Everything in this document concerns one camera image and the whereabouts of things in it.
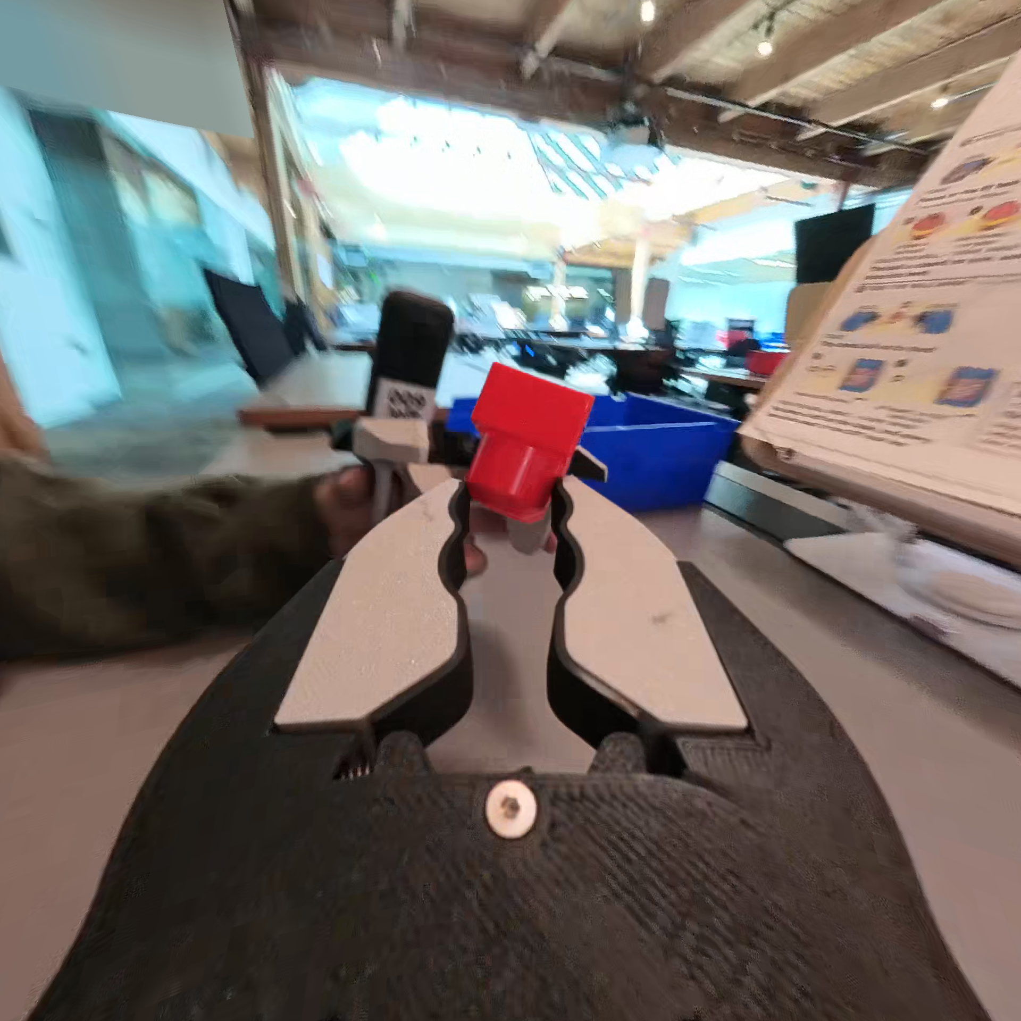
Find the black monitor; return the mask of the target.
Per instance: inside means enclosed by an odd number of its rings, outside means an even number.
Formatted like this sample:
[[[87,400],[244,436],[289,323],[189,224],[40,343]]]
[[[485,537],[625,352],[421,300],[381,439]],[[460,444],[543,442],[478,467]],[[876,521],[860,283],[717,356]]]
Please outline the black monitor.
[[[873,235],[874,203],[793,224],[796,284],[829,284]]]

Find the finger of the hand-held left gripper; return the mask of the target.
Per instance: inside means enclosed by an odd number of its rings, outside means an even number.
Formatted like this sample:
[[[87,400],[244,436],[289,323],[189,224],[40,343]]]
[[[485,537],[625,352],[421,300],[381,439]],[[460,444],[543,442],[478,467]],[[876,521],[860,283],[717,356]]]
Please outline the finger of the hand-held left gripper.
[[[606,482],[607,468],[603,461],[594,457],[584,447],[576,447],[571,461],[568,464],[567,477],[576,477],[585,481]],[[553,529],[553,496],[548,495],[539,517],[520,520],[517,517],[506,518],[506,532],[510,547],[521,555],[537,553],[552,553],[555,551],[556,539]]]
[[[399,470],[427,465],[430,452],[430,428],[422,419],[362,416],[354,423],[351,453],[374,474],[374,523],[381,523],[392,510]]]

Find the instruction sheet on clipboard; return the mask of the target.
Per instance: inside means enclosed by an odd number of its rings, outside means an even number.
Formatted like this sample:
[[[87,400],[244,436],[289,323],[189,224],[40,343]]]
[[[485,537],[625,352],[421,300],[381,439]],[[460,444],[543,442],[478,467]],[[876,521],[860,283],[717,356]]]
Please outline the instruction sheet on clipboard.
[[[804,349],[871,242],[836,282],[810,285],[819,305],[794,333],[792,353],[753,410]],[[1020,503],[1019,517],[1012,517],[744,436],[742,445],[757,465],[838,498],[859,520],[840,535],[788,541],[795,558],[1019,687]]]

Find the red toy block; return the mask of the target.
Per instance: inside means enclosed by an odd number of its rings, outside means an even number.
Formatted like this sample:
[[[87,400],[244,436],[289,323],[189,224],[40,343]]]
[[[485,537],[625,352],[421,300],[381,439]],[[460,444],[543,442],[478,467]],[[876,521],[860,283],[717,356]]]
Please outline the red toy block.
[[[594,401],[592,394],[492,364],[471,415],[479,433],[465,478],[472,501],[527,525],[543,518]]]

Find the person's left forearm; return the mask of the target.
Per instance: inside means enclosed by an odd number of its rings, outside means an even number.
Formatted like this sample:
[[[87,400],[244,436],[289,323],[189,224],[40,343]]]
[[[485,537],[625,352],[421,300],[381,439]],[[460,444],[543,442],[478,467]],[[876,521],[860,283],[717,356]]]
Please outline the person's left forearm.
[[[331,557],[323,477],[119,488],[2,458],[1,657],[90,657],[257,626]]]

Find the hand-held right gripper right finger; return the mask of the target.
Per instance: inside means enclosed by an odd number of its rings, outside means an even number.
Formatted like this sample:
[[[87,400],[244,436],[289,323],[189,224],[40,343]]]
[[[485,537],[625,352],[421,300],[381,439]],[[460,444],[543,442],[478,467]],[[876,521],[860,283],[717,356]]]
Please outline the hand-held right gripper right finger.
[[[592,749],[634,735],[647,759],[678,758],[680,737],[747,736],[747,710],[670,549],[573,477],[555,486],[551,513],[556,719]]]

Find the blue storage bin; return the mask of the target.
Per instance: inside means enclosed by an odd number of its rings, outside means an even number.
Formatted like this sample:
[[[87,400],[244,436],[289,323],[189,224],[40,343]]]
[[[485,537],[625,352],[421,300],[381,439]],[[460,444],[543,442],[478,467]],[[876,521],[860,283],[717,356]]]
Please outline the blue storage bin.
[[[738,423],[641,395],[594,396],[578,447],[607,468],[596,491],[628,512],[701,504],[710,477],[725,458]],[[445,426],[472,433],[478,397],[455,399]]]

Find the printed instruction sheet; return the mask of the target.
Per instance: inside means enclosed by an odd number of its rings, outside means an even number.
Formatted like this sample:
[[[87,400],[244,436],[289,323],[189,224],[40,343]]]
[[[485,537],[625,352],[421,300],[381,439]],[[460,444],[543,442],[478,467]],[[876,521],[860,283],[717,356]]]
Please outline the printed instruction sheet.
[[[1019,517],[1016,55],[740,432]]]

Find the person's left hand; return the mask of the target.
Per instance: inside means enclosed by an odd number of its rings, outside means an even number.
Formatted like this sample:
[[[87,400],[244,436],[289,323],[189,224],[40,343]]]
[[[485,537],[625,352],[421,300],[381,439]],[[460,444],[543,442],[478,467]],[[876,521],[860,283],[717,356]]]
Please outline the person's left hand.
[[[376,524],[374,514],[376,475],[371,466],[349,466],[320,479],[313,503],[327,531],[331,555],[342,560]],[[488,556],[478,543],[480,535],[505,537],[506,522],[492,510],[473,505],[470,529],[464,540],[466,575],[475,578],[488,566]]]

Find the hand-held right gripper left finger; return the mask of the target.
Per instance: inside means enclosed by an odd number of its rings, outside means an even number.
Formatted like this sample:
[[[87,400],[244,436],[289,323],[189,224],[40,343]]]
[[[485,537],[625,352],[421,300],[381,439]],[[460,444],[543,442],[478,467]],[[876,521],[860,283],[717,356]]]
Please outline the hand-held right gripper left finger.
[[[474,675],[461,599],[468,495],[446,480],[351,549],[274,716],[373,755],[391,733],[429,746],[461,721]]]

